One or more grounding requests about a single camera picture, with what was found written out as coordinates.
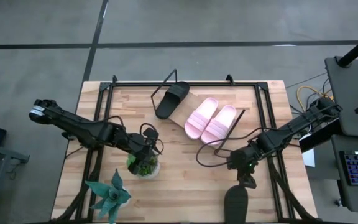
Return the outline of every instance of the pink slipper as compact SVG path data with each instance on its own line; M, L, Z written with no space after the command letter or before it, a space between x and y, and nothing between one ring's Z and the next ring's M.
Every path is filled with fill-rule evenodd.
M209 122L208 126L205 128L203 134L201 135L201 140L203 143L209 143L218 139L224 139L227 132L229 131L231 123L236 117L236 109L231 105L224 106L218 115ZM210 146L215 146L221 141L214 142L209 144Z
M218 108L218 101L209 97L192 112L185 123L185 132L189 138L198 139L201 136L216 108Z

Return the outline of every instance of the wooden table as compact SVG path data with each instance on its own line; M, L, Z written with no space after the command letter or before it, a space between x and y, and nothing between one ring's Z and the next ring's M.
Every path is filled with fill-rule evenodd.
M78 115L93 119L99 83L84 82L76 112ZM292 119L285 85L283 81L268 81L268 85L276 123L280 127ZM153 180L139 180L127 170L125 152L105 147L99 181L110 183L117 168L124 180L124 186L132 195L129 205L120 209L117 222L223 222L224 194L231 186L238 183L236 170L228 170L226 166L205 168L197 164L195 154L202 142L189 139L183 128L169 119L162 121L155 117L150 100L154 90L155 87L114 88L110 115L121 116L129 133L139 132L139 126L143 122L152 123L159 131L165 145L163 155L159 157L161 171ZM219 104L230 104L238 110L246 109L232 137L244 136L260 127L253 88L191 87L190 91L200 98L212 96L219 101ZM164 91L160 91L155 96L157 102L162 98L163 93ZM262 101L265 117L268 118L265 101ZM104 105L105 102L102 105L101 117L103 117ZM244 145L246 140L228 141L224 147L237 149ZM78 148L77 142L71 142L67 153ZM52 218L62 214L78 193L85 157L86 150L82 150L65 161ZM306 210L316 217L300 149L289 146L283 151L283 157L291 190ZM206 148L200 155L200 160L207 164L224 162L224 159L213 156L212 148ZM266 160L260 161L255 169L254 178L257 188L247 189L249 194L247 222L277 221ZM90 190L85 200L84 217L87 214L89 195ZM280 198L284 214L287 214L281 189ZM94 222L107 221L107 217L102 220L94 218Z

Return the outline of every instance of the potted plant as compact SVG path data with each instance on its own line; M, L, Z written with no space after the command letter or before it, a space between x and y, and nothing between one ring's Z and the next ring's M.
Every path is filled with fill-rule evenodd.
M96 195L102 197L102 200L91 207L92 209L100 209L98 218L102 218L109 213L109 223L115 223L119 208L127 205L131 198L131 195L123 186L117 169L111 179L111 185L90 181L85 181L85 183Z
M127 167L129 167L135 160L135 156L128 154ZM160 168L161 165L158 161L158 155L154 155L147 165L143 165L140 168L140 171L136 174L136 176L140 179L150 180L158 175Z

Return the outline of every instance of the black slipper sole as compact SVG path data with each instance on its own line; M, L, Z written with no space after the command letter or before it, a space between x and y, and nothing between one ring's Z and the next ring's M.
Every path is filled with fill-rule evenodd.
M224 196L224 221L226 224L244 224L248 209L248 193L245 187L231 187Z
M171 85L155 110L155 115L160 119L169 118L180 102L187 96L189 90L190 86L187 82L177 82Z

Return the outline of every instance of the concrete floor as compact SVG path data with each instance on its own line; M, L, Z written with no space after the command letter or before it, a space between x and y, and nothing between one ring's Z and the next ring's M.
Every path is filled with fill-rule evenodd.
M0 44L90 44L102 0L0 0ZM110 0L100 43L186 41L358 40L354 0ZM286 86L325 72L324 59L353 46L98 49L90 80L161 80L173 68L184 80L284 80ZM6 180L0 223L49 219L67 142L53 126L31 122L37 98L74 111L89 49L0 50L0 127L6 146L30 161ZM326 75L300 85L320 89ZM301 93L305 102L310 93ZM358 223L358 213L333 204L336 183L310 177L323 220Z

